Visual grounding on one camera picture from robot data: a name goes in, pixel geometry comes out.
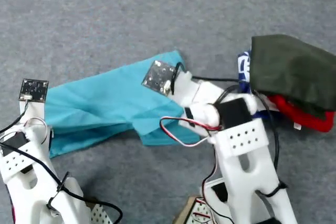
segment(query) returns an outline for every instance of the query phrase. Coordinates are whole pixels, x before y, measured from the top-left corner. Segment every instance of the teal towel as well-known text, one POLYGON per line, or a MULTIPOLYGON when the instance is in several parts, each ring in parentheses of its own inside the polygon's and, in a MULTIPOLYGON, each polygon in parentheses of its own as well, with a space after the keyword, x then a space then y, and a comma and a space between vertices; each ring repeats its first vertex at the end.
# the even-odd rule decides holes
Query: teal towel
MULTIPOLYGON (((106 73, 66 83, 48 91, 46 122, 55 138, 51 157, 97 144, 120 132, 134 129, 144 145, 175 142, 160 129, 162 116, 181 116, 183 109, 141 82, 154 60, 172 65, 183 62, 177 51, 157 55, 106 73)), ((167 128, 185 143, 199 136, 167 122, 167 128)))

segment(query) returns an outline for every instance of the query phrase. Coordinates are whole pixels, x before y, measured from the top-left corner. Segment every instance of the black cable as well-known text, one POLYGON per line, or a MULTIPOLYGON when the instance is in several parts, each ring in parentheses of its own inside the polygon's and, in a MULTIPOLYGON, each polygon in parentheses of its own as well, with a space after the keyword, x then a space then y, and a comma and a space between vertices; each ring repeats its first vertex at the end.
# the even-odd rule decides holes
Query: black cable
POLYGON ((9 126, 7 126, 7 127, 3 128, 2 130, 0 130, 0 134, 4 133, 5 131, 7 131, 7 130, 9 130, 11 127, 13 127, 15 124, 17 124, 17 123, 21 120, 22 116, 24 116, 24 114, 26 113, 27 109, 28 109, 28 102, 26 102, 24 112, 22 112, 22 114, 19 115, 18 118, 15 119, 13 123, 11 123, 9 126))
POLYGON ((232 93, 235 90, 239 89, 239 85, 238 84, 234 84, 232 86, 229 86, 228 88, 226 88, 223 93, 221 93, 221 95, 217 98, 217 100, 215 101, 214 105, 216 104, 220 104, 224 98, 227 97, 228 94, 232 93))
MULTIPOLYGON (((24 151, 21 151, 18 148, 15 148, 13 146, 7 145, 7 144, 2 143, 2 142, 0 142, 0 146, 2 148, 10 149, 13 152, 21 154, 21 155, 23 155, 25 157, 28 157, 31 160, 35 161, 36 163, 38 163, 39 165, 41 165, 44 168, 44 170, 46 170, 46 172, 55 180, 55 182, 56 182, 56 184, 58 186, 62 186, 62 181, 60 181, 59 178, 49 169, 49 167, 45 163, 43 163, 41 160, 39 160, 38 158, 36 158, 34 156, 31 156, 30 154, 28 154, 28 153, 26 153, 24 151)), ((107 206, 107 207, 111 207, 111 208, 115 209, 119 213, 119 217, 117 218, 117 220, 115 222, 113 222, 113 224, 119 223, 120 220, 123 217, 122 210, 119 207, 117 207, 116 205, 112 204, 112 203, 105 202, 105 201, 94 200, 94 199, 87 199, 87 198, 81 197, 81 196, 79 196, 77 194, 72 193, 66 187, 62 187, 61 190, 64 191, 65 193, 67 193, 69 196, 75 198, 75 199, 79 199, 79 200, 84 201, 84 202, 88 202, 88 203, 92 203, 92 204, 99 204, 99 205, 103 205, 103 206, 107 206)))
POLYGON ((217 166, 217 156, 216 156, 216 149, 215 149, 215 147, 213 146, 213 149, 214 149, 214 160, 215 160, 215 162, 214 162, 214 167, 213 167, 213 169, 212 169, 212 171, 211 171, 211 173, 202 181, 202 196, 203 196, 203 199, 204 199, 204 201, 205 201, 205 203, 209 206, 209 208, 213 211, 213 212, 215 212, 218 216, 221 216, 221 217, 223 217, 223 218, 225 218, 225 219, 228 219, 228 220, 230 220, 231 222, 232 222, 232 224, 235 224, 234 223, 234 221, 229 217, 229 216, 226 216, 226 215, 221 215, 219 212, 217 212, 207 201, 206 201, 206 198, 205 198, 205 194, 204 194, 204 187, 205 187, 205 183, 206 183, 206 181, 209 179, 209 178, 211 178, 213 175, 214 175, 214 173, 215 173, 215 171, 216 171, 216 166, 217 166))
POLYGON ((257 90, 253 90, 252 93, 262 102, 263 106, 265 107, 265 109, 267 110, 268 116, 269 116, 269 121, 271 124, 271 128, 273 131, 273 135, 274 135, 274 144, 275 144, 275 154, 274 154, 274 168, 275 170, 278 169, 278 163, 279 163, 279 153, 280 153, 280 142, 279 142, 279 133, 277 131, 277 127, 275 125, 275 120, 272 116, 272 113, 269 109, 269 106, 267 105, 267 103, 261 98, 261 95, 259 94, 259 92, 257 90))
POLYGON ((174 72, 171 77, 170 88, 172 90, 172 95, 174 95, 174 92, 175 92, 175 81, 176 81, 177 73, 179 72, 179 68, 182 68, 183 72, 186 72, 182 62, 178 62, 174 68, 174 72))
POLYGON ((201 76, 192 76, 192 79, 204 80, 204 81, 242 82, 241 80, 234 79, 234 78, 209 78, 209 77, 201 77, 201 76))

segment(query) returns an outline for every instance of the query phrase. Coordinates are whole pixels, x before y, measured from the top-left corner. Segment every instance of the wire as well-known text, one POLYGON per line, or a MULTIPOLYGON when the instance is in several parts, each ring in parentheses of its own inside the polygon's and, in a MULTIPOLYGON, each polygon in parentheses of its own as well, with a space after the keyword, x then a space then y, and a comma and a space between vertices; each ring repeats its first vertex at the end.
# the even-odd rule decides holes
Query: wire
MULTIPOLYGON (((2 140, 5 136, 7 136, 9 134, 12 134, 12 132, 8 133, 8 134, 5 134, 4 136, 2 136, 0 138, 0 140, 2 140)), ((49 169, 49 167, 45 163, 43 163, 41 160, 39 160, 38 158, 36 158, 36 157, 34 157, 34 156, 26 153, 26 152, 23 152, 23 151, 21 151, 18 148, 15 148, 13 146, 7 145, 7 144, 2 143, 2 142, 0 142, 0 146, 2 148, 7 148, 7 149, 9 149, 9 150, 11 150, 13 152, 21 154, 21 155, 23 155, 25 157, 28 157, 31 160, 35 161, 36 163, 38 163, 39 165, 41 165, 44 168, 44 170, 46 170, 46 172, 54 179, 54 181, 56 182, 56 184, 58 186, 62 185, 62 181, 60 181, 59 178, 49 169)), ((122 210, 119 207, 117 207, 116 205, 112 204, 112 203, 81 197, 81 196, 79 196, 77 194, 72 193, 68 188, 66 188, 64 186, 61 188, 61 190, 64 191, 65 193, 67 193, 69 196, 75 198, 75 199, 79 199, 79 200, 84 201, 84 202, 88 202, 88 203, 92 203, 92 204, 99 204, 99 205, 103 205, 103 206, 107 206, 107 207, 111 207, 111 208, 115 209, 119 213, 119 217, 117 218, 117 220, 115 222, 113 222, 113 224, 118 224, 120 222, 120 220, 122 219, 122 217, 123 217, 122 210)))
POLYGON ((204 80, 204 81, 243 82, 242 80, 238 80, 234 78, 210 78, 210 77, 201 77, 201 76, 192 76, 192 79, 204 80))
POLYGON ((46 123, 46 121, 44 121, 42 118, 38 118, 38 117, 36 117, 36 116, 33 116, 32 118, 29 118, 26 122, 25 122, 25 124, 24 124, 24 127, 31 121, 31 120, 39 120, 43 125, 44 125, 44 127, 45 127, 45 129, 46 129, 46 134, 45 134, 45 138, 44 138, 44 140, 42 141, 42 143, 41 144, 44 144, 44 142, 46 141, 46 139, 47 139, 47 137, 48 137, 48 125, 47 125, 47 123, 46 123))
POLYGON ((277 131, 277 127, 275 125, 275 120, 272 116, 272 113, 269 109, 269 106, 267 105, 267 103, 262 99, 260 93, 257 90, 253 90, 252 93, 262 102, 263 106, 265 107, 265 109, 267 110, 268 116, 269 116, 269 121, 271 124, 271 128, 273 131, 273 136, 274 136, 274 144, 275 144, 275 153, 274 153, 274 169, 277 170, 278 169, 278 163, 279 163, 279 153, 280 153, 280 142, 279 142, 279 133, 277 131))
POLYGON ((181 140, 179 140, 176 136, 174 136, 169 130, 167 130, 167 128, 164 126, 164 124, 162 123, 163 120, 181 120, 181 121, 185 121, 185 122, 189 122, 189 123, 194 123, 202 128, 204 128, 206 131, 218 131, 220 130, 222 127, 218 126, 218 127, 212 127, 203 123, 200 123, 199 121, 193 120, 193 119, 188 119, 188 118, 176 118, 173 116, 164 116, 160 119, 160 128, 163 130, 163 132, 165 134, 167 134, 170 138, 172 138, 173 140, 175 140, 176 142, 180 143, 181 145, 185 146, 185 147, 195 147, 198 146, 199 144, 203 143, 204 141, 206 141, 208 139, 208 136, 199 140, 198 142, 194 143, 194 144, 185 144, 183 143, 181 140))
POLYGON ((205 194, 204 194, 204 188, 205 188, 205 183, 208 181, 209 178, 211 178, 217 171, 217 167, 218 167, 218 163, 217 163, 217 155, 216 155, 216 150, 215 150, 215 147, 213 146, 213 149, 214 149, 214 167, 211 171, 211 173, 202 181, 202 197, 204 199, 204 203, 206 203, 210 209, 216 213, 218 216, 221 216, 225 219, 228 219, 229 221, 232 222, 232 224, 235 224, 234 221, 229 217, 229 216, 226 216, 226 215, 221 215, 219 212, 217 212, 206 200, 205 198, 205 194))
POLYGON ((239 85, 238 84, 234 84, 232 86, 229 86, 227 89, 225 89, 223 91, 223 93, 217 98, 217 100, 215 101, 215 105, 216 104, 220 104, 224 98, 226 98, 231 92, 233 92, 234 90, 239 89, 239 85))
POLYGON ((19 116, 17 117, 17 119, 15 119, 15 120, 13 121, 13 123, 11 123, 9 126, 7 126, 7 127, 3 128, 2 130, 0 130, 0 134, 4 133, 5 131, 7 131, 7 130, 9 130, 11 127, 13 127, 15 124, 17 124, 17 123, 21 120, 22 116, 24 116, 24 114, 26 113, 27 109, 28 109, 28 101, 26 101, 26 104, 25 104, 25 110, 22 112, 22 114, 19 115, 19 116))
POLYGON ((174 72, 173 72, 172 77, 171 77, 170 88, 172 90, 172 95, 174 95, 174 92, 175 92, 175 81, 176 81, 176 78, 177 78, 177 73, 179 71, 179 68, 182 68, 183 72, 186 72, 185 67, 182 64, 182 62, 178 62, 176 64, 175 68, 174 68, 174 72))

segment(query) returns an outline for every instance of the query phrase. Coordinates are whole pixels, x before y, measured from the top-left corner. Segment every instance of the red and white wire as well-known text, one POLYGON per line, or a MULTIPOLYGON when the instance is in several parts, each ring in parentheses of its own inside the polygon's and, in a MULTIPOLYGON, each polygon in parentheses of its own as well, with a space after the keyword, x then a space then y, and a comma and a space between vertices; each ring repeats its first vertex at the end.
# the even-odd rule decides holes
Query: red and white wire
POLYGON ((181 120, 181 121, 185 121, 188 123, 193 123, 197 126, 200 126, 208 131, 217 131, 220 130, 221 127, 217 126, 217 127, 213 127, 204 123, 201 123, 199 121, 193 120, 193 119, 189 119, 189 118, 177 118, 177 117, 173 117, 173 116, 164 116, 160 119, 160 128, 163 130, 163 132, 165 134, 167 134, 170 138, 172 138, 173 140, 177 141, 178 143, 182 144, 185 147, 195 147, 199 144, 201 144, 202 142, 204 142, 205 140, 208 139, 208 136, 199 140, 198 142, 194 143, 194 144, 185 144, 183 143, 181 140, 179 140, 173 133, 171 133, 169 130, 167 130, 167 128, 164 126, 164 124, 162 123, 163 120, 181 120))

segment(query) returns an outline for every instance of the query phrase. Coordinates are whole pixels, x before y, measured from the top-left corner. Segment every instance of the white label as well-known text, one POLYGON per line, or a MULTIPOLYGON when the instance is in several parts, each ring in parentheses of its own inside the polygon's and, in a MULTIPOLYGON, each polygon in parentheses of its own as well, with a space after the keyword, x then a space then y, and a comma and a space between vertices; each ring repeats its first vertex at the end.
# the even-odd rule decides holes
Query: white label
POLYGON ((301 124, 294 123, 294 129, 301 131, 301 128, 302 128, 301 124))

